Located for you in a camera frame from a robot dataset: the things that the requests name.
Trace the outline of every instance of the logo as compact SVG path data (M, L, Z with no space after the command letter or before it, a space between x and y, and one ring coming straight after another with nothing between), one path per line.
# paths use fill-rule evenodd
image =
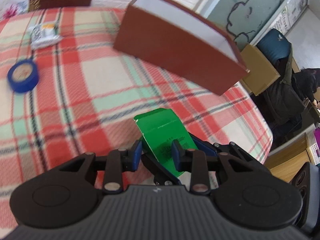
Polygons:
M159 187L156 187L155 189L153 189L153 192L155 193L159 193L160 191L162 191L162 189L160 189Z
M283 37L279 34L278 41L282 41Z

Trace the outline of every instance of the green box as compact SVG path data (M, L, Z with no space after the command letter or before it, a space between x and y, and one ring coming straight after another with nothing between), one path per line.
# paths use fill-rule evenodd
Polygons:
M134 117L143 136L143 148L152 152L161 165L174 176L183 172L175 169L171 157L172 141L177 139L182 148L197 149L179 117L171 109L158 108Z

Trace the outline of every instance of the snack package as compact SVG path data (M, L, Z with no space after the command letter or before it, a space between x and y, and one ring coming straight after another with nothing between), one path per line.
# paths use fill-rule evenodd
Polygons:
M57 25L54 22L32 26L28 31L31 35L32 49L45 48L62 40L62 37L57 35Z

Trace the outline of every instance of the black jacket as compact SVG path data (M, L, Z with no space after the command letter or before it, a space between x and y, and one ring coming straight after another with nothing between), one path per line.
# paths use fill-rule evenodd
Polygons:
M292 117L301 114L305 109L303 102L298 95L299 92L295 75L292 74L292 50L289 57L278 60L275 66L281 75L264 92L268 108L277 124L286 123Z
M315 100L313 93L317 92L317 82L315 75L308 71L302 70L294 74L299 91L304 98L309 98L311 102Z

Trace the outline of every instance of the brown box lid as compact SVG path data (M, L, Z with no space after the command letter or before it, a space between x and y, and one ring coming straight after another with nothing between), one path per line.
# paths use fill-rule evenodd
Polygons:
M256 96L280 77L278 71L258 48L248 44L241 56L250 70L243 82Z
M222 95L247 74L228 34L172 0L133 0L114 48Z

